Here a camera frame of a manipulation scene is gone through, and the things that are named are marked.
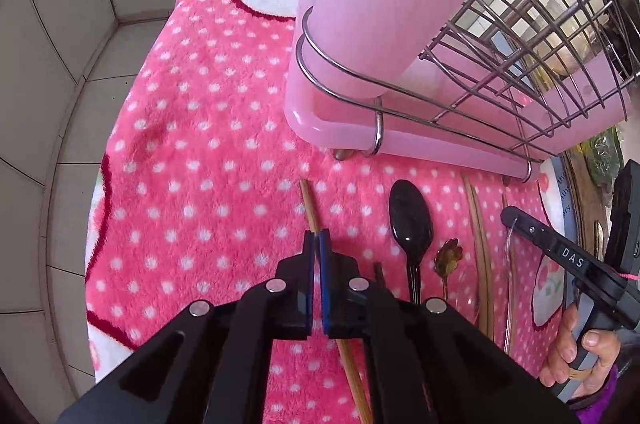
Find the purple sleeve forearm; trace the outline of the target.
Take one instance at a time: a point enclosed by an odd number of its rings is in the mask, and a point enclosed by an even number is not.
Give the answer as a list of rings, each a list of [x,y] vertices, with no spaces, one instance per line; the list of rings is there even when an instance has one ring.
[[[615,394],[618,368],[613,366],[603,386],[594,394],[576,399],[570,406],[582,424],[598,424]]]

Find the right hand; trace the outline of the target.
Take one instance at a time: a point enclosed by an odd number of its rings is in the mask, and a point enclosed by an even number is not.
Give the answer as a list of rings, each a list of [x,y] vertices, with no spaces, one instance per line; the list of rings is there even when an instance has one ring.
[[[572,305],[564,311],[559,326],[558,335],[550,345],[548,355],[544,359],[539,381],[546,387],[563,384],[568,381],[570,364],[575,360],[578,346],[574,339],[573,330],[578,321],[578,310]],[[573,398],[591,396],[602,388],[608,379],[614,363],[620,355],[620,340],[611,331],[591,330],[582,338],[582,347],[593,352],[598,357],[588,378],[580,383]]]

